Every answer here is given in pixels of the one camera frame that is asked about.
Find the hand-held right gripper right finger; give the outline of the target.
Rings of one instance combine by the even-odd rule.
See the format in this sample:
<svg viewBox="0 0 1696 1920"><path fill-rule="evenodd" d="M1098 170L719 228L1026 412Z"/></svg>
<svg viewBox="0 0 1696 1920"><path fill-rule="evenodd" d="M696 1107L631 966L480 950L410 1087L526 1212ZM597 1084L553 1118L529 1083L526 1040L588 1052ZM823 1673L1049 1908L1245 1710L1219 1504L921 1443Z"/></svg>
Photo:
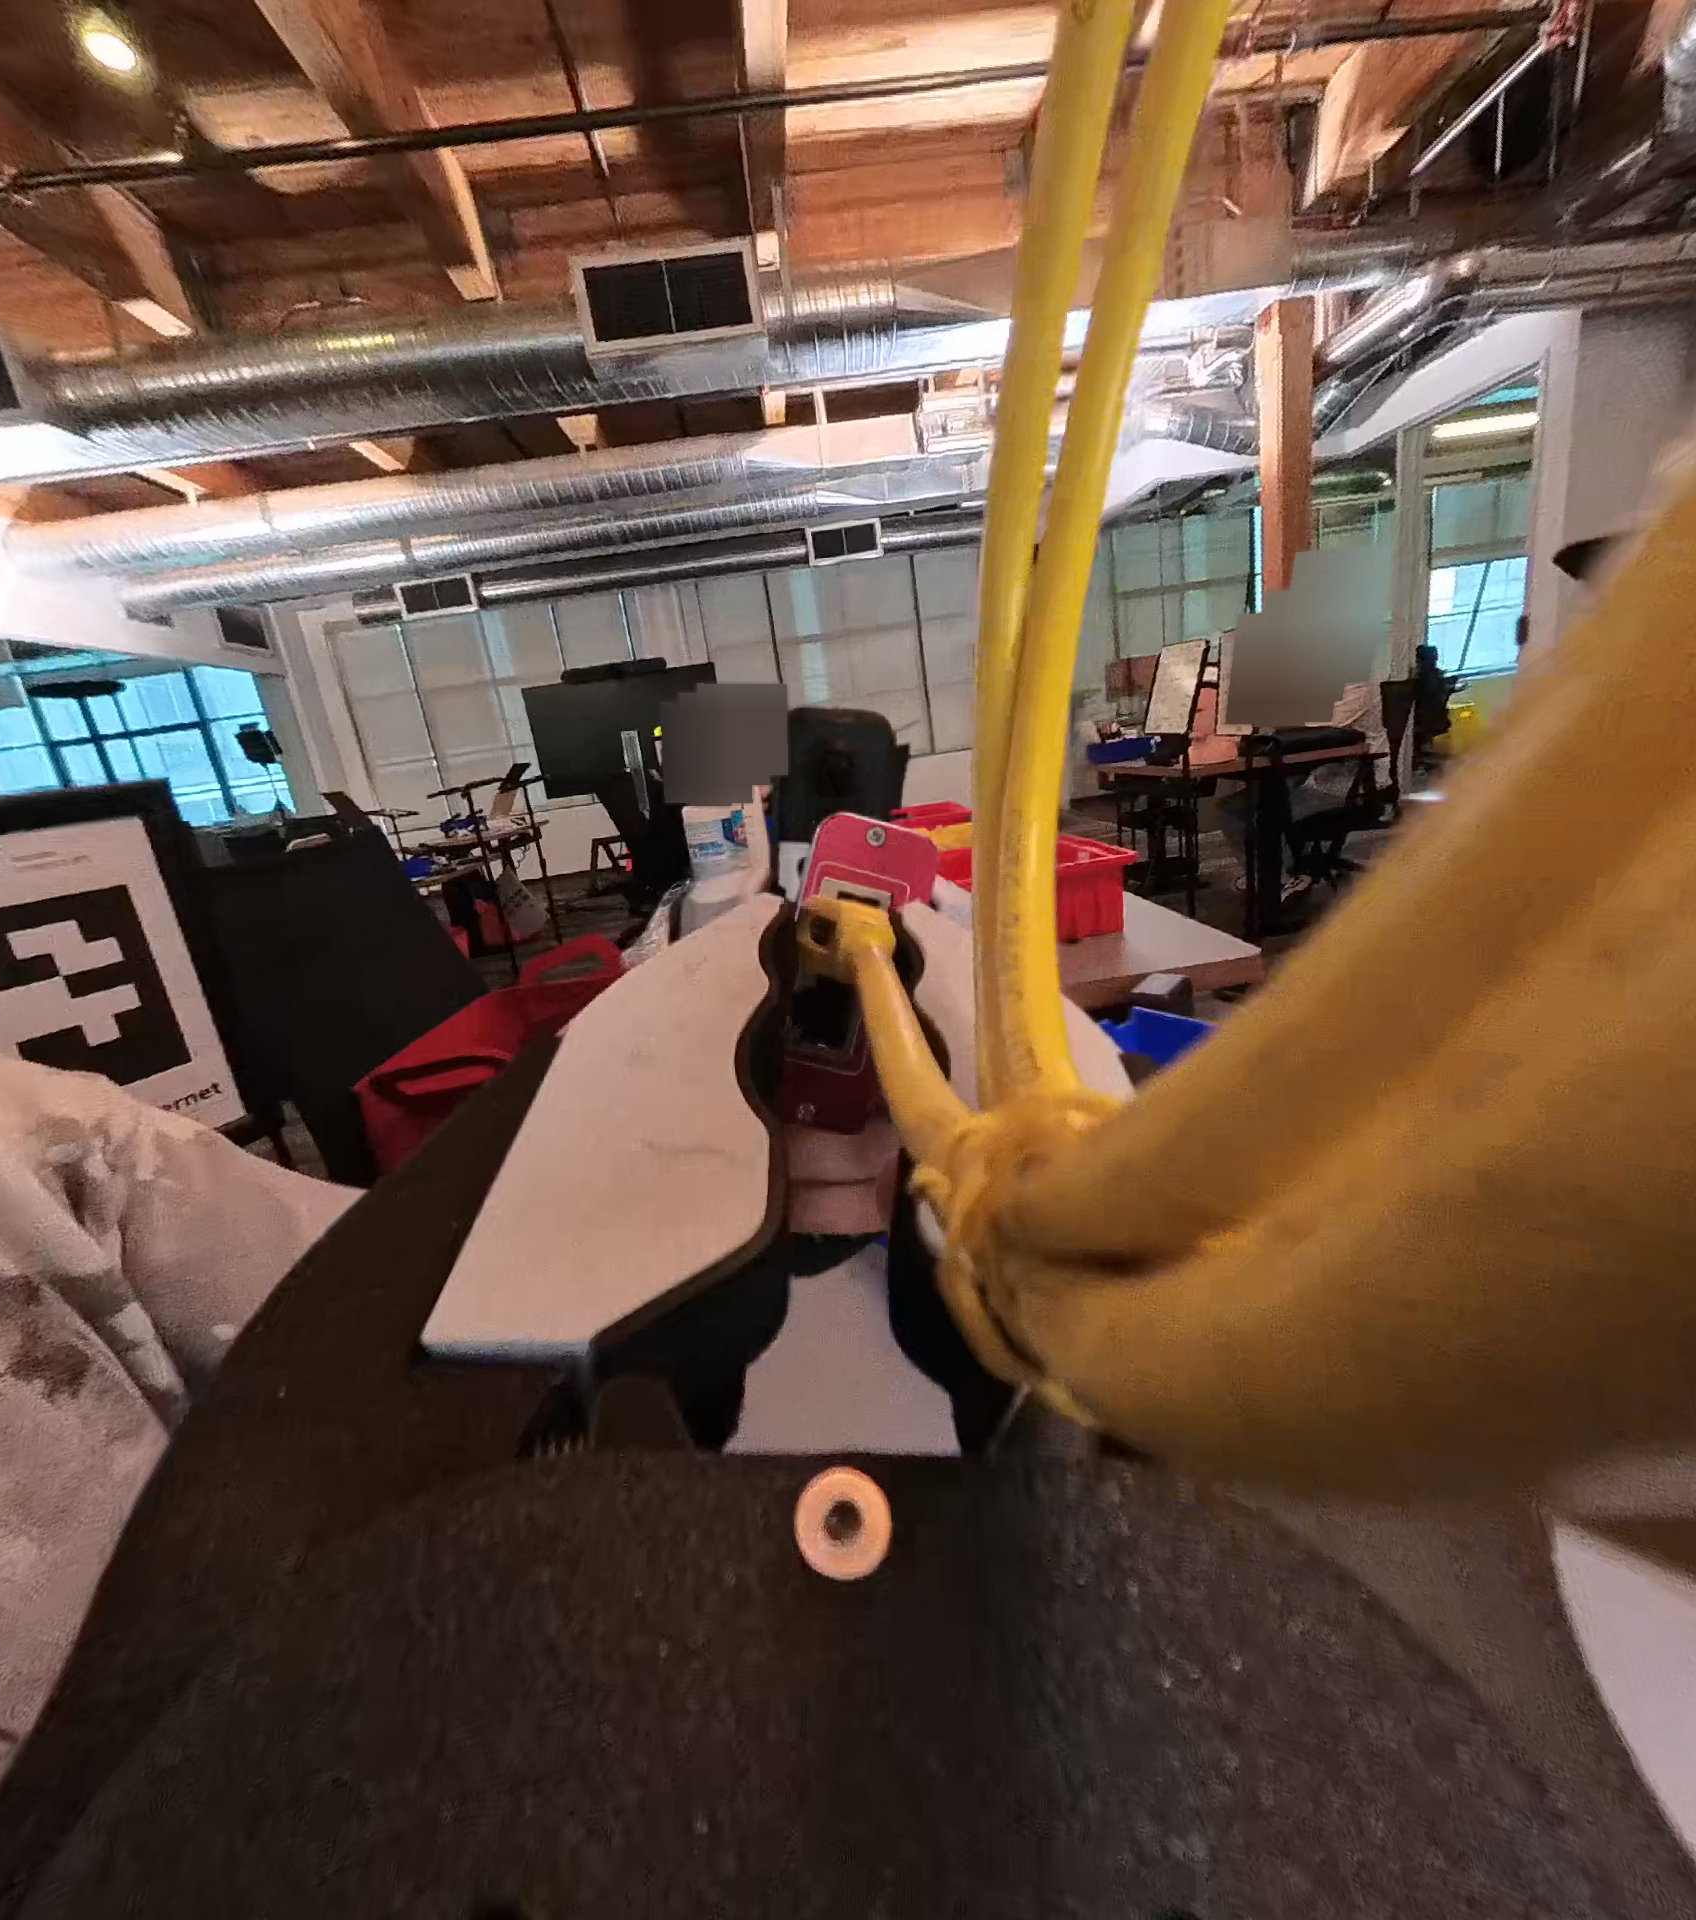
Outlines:
<svg viewBox="0 0 1696 1920"><path fill-rule="evenodd" d="M917 1014L946 1047L948 1078L956 1097L969 1109L980 1110L972 931L960 920L937 913L932 904L909 904L909 938L922 958L922 976L913 990ZM1135 1084L1125 1068L1120 1047L1076 1003L1064 1000L1060 1006L1071 1059L1083 1087L1117 1102L1129 1102Z"/></svg>

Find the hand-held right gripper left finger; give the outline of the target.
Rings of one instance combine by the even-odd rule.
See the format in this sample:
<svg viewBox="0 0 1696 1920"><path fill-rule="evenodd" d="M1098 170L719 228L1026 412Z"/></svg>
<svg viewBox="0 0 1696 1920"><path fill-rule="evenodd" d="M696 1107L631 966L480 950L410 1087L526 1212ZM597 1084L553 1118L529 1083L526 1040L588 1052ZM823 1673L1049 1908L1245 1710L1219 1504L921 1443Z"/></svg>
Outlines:
<svg viewBox="0 0 1696 1920"><path fill-rule="evenodd" d="M597 1358L753 1265L789 1217L763 1049L792 908L755 896L563 1033L428 1320L428 1356Z"/></svg>

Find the red ethernet adapter box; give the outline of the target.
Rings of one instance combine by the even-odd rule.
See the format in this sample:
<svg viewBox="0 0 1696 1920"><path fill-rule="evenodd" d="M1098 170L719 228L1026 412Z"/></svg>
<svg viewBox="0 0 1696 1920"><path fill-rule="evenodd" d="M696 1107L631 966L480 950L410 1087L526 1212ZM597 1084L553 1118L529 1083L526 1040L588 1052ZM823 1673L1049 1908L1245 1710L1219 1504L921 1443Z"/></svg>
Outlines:
<svg viewBox="0 0 1696 1920"><path fill-rule="evenodd" d="M931 902L937 873L938 852L925 832L854 813L820 820L806 842L785 842L778 865L796 906L859 900L883 913ZM794 963L772 1102L785 1121L845 1139L859 1136L880 1107L854 988L804 958Z"/></svg>

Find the blue plastic bin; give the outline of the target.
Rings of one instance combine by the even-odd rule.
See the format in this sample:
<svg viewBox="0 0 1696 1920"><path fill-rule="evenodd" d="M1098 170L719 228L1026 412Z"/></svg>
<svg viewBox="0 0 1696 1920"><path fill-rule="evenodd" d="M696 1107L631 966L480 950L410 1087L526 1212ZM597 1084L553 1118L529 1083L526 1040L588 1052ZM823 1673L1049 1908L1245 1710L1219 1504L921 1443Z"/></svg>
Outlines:
<svg viewBox="0 0 1696 1920"><path fill-rule="evenodd" d="M1153 1004L1129 1004L1096 1018L1126 1061L1146 1063L1146 1074L1170 1068L1214 1031L1209 1020Z"/></svg>

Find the person's left forearm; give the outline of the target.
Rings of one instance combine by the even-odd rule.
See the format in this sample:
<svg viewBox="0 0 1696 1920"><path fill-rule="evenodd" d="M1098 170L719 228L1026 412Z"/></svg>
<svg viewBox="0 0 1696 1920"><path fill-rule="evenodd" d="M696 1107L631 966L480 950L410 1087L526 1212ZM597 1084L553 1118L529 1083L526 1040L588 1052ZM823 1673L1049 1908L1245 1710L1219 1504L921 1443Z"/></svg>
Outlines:
<svg viewBox="0 0 1696 1920"><path fill-rule="evenodd" d="M57 1299L165 1427L359 1197L102 1077L0 1055L0 1320Z"/></svg>

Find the red tote bag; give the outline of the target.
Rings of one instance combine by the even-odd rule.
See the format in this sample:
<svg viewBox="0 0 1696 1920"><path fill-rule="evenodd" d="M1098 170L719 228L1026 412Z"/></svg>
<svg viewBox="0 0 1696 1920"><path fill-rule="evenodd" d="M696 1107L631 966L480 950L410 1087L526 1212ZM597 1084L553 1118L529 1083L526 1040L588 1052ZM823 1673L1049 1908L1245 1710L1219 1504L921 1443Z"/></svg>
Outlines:
<svg viewBox="0 0 1696 1920"><path fill-rule="evenodd" d="M375 1177L402 1165L530 1044L559 1039L623 973L614 941L571 938L364 1074L355 1098Z"/></svg>

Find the large red plastic bin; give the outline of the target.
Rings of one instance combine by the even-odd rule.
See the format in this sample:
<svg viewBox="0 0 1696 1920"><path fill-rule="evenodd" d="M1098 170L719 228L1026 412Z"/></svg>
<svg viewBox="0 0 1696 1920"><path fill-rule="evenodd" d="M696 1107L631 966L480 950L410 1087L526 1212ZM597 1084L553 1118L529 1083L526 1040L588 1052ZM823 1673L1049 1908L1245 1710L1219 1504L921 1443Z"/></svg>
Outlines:
<svg viewBox="0 0 1696 1920"><path fill-rule="evenodd" d="M977 924L972 822L932 829L928 838L938 852L935 910L972 931ZM1052 840L1056 943L1079 947L1122 932L1125 874L1135 865L1135 854L1122 846L1068 832Z"/></svg>

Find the wooden table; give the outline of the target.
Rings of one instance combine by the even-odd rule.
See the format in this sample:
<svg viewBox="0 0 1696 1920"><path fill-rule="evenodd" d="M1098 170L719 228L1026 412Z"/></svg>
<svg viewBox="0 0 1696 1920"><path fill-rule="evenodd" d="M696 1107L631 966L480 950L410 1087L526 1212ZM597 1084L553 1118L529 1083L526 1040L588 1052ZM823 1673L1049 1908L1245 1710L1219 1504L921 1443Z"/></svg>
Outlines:
<svg viewBox="0 0 1696 1920"><path fill-rule="evenodd" d="M1252 990L1269 973L1262 948L1139 895L1125 895L1120 928L1056 952L1062 995L1086 1010L1132 997L1157 974L1219 997Z"/></svg>

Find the black monitor screen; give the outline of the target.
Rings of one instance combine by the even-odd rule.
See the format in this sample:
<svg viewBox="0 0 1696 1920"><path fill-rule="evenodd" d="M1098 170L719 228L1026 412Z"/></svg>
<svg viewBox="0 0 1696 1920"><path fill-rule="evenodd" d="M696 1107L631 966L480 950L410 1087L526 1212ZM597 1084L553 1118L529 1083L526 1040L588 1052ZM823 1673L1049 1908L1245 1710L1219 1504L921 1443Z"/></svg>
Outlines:
<svg viewBox="0 0 1696 1920"><path fill-rule="evenodd" d="M529 739L548 801L597 796L633 770L658 776L662 708L690 689L715 683L710 662L672 667L638 659L522 686Z"/></svg>

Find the black fabric panel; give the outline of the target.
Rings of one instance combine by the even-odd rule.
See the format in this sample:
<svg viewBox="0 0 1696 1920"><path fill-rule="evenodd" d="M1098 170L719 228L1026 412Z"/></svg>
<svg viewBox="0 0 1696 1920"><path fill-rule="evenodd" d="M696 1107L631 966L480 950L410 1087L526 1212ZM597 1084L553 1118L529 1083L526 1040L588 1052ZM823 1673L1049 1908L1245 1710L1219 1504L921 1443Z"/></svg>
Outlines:
<svg viewBox="0 0 1696 1920"><path fill-rule="evenodd" d="M203 860L191 895L240 1094L292 1110L331 1180L372 1186L356 1087L483 999L478 968L372 831Z"/></svg>

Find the ceiling air vent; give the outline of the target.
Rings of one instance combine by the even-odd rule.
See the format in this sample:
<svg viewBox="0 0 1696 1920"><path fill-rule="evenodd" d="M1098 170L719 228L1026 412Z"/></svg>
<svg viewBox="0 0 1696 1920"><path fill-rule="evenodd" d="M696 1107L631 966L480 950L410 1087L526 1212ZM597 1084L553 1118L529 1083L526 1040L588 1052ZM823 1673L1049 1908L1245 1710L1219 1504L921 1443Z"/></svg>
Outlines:
<svg viewBox="0 0 1696 1920"><path fill-rule="evenodd" d="M578 253L571 291L582 348L616 362L681 346L767 338L756 250L749 238Z"/></svg>

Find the framed tag sign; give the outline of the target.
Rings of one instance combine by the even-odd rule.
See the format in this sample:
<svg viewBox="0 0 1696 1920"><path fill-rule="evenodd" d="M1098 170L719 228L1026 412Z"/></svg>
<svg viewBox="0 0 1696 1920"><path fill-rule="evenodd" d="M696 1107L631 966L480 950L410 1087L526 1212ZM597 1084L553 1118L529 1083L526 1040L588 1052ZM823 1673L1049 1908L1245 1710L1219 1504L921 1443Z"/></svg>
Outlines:
<svg viewBox="0 0 1696 1920"><path fill-rule="evenodd" d="M203 876L160 781L0 799L0 1055L216 1132L253 1123Z"/></svg>

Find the silver air duct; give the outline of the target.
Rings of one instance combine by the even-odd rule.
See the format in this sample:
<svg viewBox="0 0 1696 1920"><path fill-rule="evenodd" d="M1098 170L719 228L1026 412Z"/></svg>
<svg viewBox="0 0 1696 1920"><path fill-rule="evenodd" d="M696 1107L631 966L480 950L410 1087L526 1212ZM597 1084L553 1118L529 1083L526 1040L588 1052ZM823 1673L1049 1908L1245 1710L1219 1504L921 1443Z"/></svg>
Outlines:
<svg viewBox="0 0 1696 1920"><path fill-rule="evenodd" d="M812 279L765 328L593 348L555 314L494 306L436 322L248 335L112 360L33 359L43 416L96 456L234 458L457 424L735 401L761 391L891 387L998 368L1012 324L877 279Z"/></svg>

